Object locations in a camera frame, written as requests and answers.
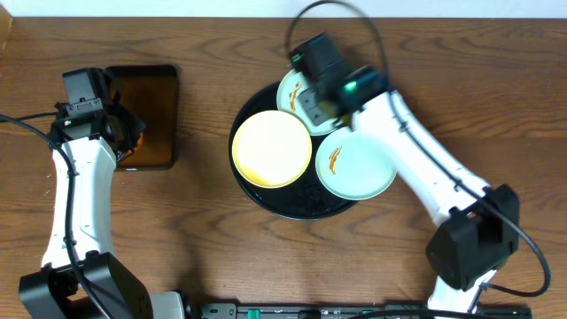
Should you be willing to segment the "yellow plate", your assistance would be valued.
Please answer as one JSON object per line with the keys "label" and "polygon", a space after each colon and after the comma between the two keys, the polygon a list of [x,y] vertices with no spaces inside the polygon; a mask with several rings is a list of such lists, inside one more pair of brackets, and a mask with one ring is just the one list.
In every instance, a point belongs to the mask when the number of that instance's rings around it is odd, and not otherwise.
{"label": "yellow plate", "polygon": [[237,129],[231,155],[249,183],[276,189],[295,182],[312,156],[311,136],[295,116],[277,110],[256,113]]}

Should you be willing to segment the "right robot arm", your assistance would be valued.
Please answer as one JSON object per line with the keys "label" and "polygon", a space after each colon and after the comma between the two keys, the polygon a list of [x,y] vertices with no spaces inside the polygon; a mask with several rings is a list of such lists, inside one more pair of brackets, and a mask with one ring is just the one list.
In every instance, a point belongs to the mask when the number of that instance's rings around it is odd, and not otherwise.
{"label": "right robot arm", "polygon": [[426,246],[437,274],[428,308],[478,314],[480,293],[518,248],[516,193],[469,171],[416,119],[386,72],[354,69],[326,34],[288,56],[307,80],[302,104],[319,115],[348,116],[351,130],[385,153],[437,225]]}

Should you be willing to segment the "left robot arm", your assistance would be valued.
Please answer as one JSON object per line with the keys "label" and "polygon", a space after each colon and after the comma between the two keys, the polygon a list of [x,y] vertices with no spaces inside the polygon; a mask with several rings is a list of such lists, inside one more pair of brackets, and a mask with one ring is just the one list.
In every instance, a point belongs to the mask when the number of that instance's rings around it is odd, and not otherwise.
{"label": "left robot arm", "polygon": [[57,169],[50,242],[19,297],[34,318],[151,318],[150,294],[114,255],[110,214],[113,173],[144,122],[120,104],[104,69],[66,72],[63,82],[68,100],[42,136]]}

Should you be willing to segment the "green and orange sponge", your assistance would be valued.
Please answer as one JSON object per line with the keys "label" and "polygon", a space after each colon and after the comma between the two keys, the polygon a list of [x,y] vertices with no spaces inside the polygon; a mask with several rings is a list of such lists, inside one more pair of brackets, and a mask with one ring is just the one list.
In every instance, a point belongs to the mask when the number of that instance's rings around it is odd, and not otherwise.
{"label": "green and orange sponge", "polygon": [[144,143],[144,134],[141,133],[132,148],[127,150],[126,152],[119,152],[117,156],[117,162],[121,163],[123,160],[131,157],[139,148],[143,146]]}

